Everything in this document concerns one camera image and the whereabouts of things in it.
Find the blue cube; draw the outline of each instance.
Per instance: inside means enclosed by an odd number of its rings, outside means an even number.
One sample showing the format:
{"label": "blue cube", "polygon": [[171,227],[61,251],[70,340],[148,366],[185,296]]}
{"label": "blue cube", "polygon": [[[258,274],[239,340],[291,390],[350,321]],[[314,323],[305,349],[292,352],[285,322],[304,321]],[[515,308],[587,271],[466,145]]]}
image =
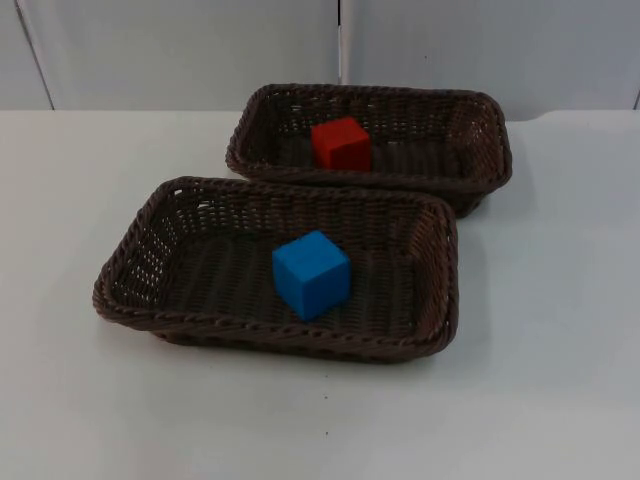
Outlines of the blue cube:
{"label": "blue cube", "polygon": [[322,232],[283,245],[272,259],[276,291],[305,322],[349,298],[351,262]]}

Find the woven basket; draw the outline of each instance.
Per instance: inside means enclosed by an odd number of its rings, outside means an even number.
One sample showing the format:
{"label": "woven basket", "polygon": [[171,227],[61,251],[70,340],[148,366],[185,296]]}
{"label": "woven basket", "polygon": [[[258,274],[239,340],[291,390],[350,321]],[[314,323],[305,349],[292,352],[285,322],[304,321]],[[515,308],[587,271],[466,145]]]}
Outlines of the woven basket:
{"label": "woven basket", "polygon": [[[369,173],[316,168],[311,127],[352,116],[372,139]],[[227,165],[248,178],[430,193],[460,217],[511,177],[498,104],[483,93],[335,85],[268,85],[253,94]]]}
{"label": "woven basket", "polygon": [[[302,322],[271,252],[320,229],[352,262],[350,300]],[[95,283],[98,313],[187,345],[405,361],[442,350],[458,316],[452,210],[427,195],[180,178],[160,186]]]}

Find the white table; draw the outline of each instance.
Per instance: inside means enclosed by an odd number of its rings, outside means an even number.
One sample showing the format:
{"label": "white table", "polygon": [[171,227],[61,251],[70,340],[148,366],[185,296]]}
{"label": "white table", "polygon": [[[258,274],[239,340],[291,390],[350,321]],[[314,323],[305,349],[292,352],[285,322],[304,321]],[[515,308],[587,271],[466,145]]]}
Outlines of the white table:
{"label": "white table", "polygon": [[230,176],[237,113],[0,114],[0,478],[634,479],[640,115],[512,123],[460,222],[460,329],[367,366],[169,345],[91,290],[163,180]]}

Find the foam cube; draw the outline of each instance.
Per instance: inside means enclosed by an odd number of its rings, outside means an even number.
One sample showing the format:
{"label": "foam cube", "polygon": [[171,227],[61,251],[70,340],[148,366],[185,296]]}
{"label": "foam cube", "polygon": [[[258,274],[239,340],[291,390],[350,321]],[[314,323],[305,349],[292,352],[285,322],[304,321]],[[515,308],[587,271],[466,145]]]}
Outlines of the foam cube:
{"label": "foam cube", "polygon": [[283,245],[272,259],[276,291],[305,322],[349,298],[351,262],[322,232]]}
{"label": "foam cube", "polygon": [[354,118],[345,117],[311,128],[316,165],[332,170],[371,170],[371,139]]}

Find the red cube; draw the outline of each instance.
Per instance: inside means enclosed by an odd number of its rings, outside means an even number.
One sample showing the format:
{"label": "red cube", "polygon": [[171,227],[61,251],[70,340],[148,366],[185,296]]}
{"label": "red cube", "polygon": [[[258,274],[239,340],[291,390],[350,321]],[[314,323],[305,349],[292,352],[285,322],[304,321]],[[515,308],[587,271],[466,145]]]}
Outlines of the red cube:
{"label": "red cube", "polygon": [[332,170],[371,170],[371,139],[354,118],[345,117],[311,129],[316,165]]}

